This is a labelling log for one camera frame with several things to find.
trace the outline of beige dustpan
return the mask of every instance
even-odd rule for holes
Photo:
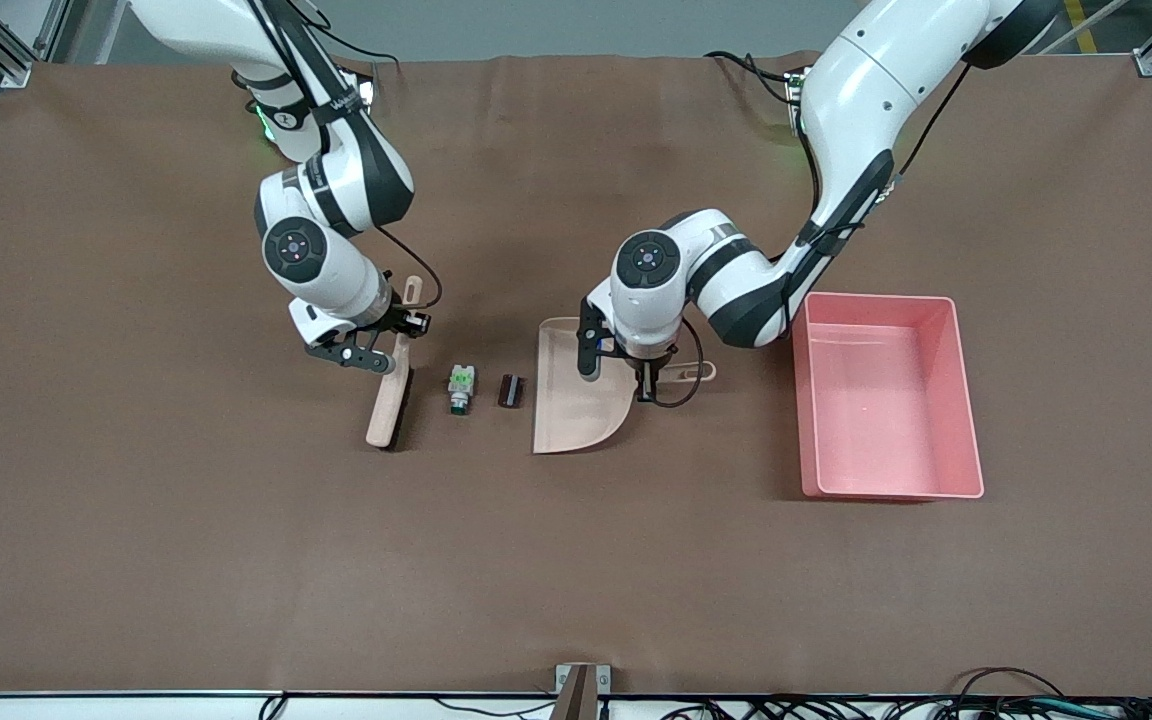
[[[550,318],[540,323],[536,356],[536,424],[531,452],[579,450],[612,437],[634,406],[637,379],[624,361],[604,357],[602,372],[585,382],[576,370],[576,329],[579,318]],[[658,384],[695,382],[698,366],[680,363],[660,369]],[[702,382],[717,369],[705,361]]]
[[[420,302],[420,288],[424,283],[416,275],[407,279],[403,287],[403,305],[415,305]],[[380,378],[380,388],[376,392],[376,404],[371,406],[371,423],[367,424],[367,445],[389,448],[397,432],[397,418],[402,416],[403,402],[407,401],[407,385],[411,379],[412,365],[410,348],[412,339],[397,334],[394,336],[393,372]]]

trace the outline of white robotic arm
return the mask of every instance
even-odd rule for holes
[[[289,0],[132,0],[165,45],[233,65],[279,150],[296,167],[265,177],[255,219],[266,268],[296,300],[293,323],[314,356],[388,373],[380,332],[418,338],[429,317],[397,303],[387,275],[347,238],[396,222],[411,172],[365,112],[357,79],[338,68]],[[355,343],[357,332],[369,342]]]
[[[960,59],[992,68],[1038,40],[1058,1],[874,0],[861,10],[804,82],[801,135],[820,197],[788,250],[768,260],[718,210],[632,234],[581,304],[582,377],[598,378],[605,356],[623,357],[639,376],[639,399],[653,400],[688,301],[727,344],[781,338],[890,182],[892,146],[914,109]]]

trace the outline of green light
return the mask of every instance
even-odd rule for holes
[[[260,109],[260,105],[256,106],[256,116],[260,119],[260,124],[265,128],[266,141],[274,142],[274,131],[271,131],[270,121],[265,119],[265,113]]]

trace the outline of brown table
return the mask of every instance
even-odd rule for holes
[[[262,267],[251,202],[283,164],[227,69],[40,65],[1,96],[0,688],[531,689],[598,660],[623,691],[934,691],[1014,664],[1152,694],[1130,59],[972,73],[819,286],[957,302],[986,497],[916,506],[801,498],[787,343],[705,329],[718,381],[584,454],[530,456],[530,402],[490,402],[628,234],[713,205],[786,245],[805,164],[753,79],[382,69],[376,122],[417,182],[394,229],[447,282],[392,455],[362,441],[376,379],[303,354]],[[453,363],[483,378],[470,418]]]

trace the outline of pink plastic container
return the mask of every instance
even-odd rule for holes
[[[984,495],[954,301],[810,293],[794,373],[806,495]]]

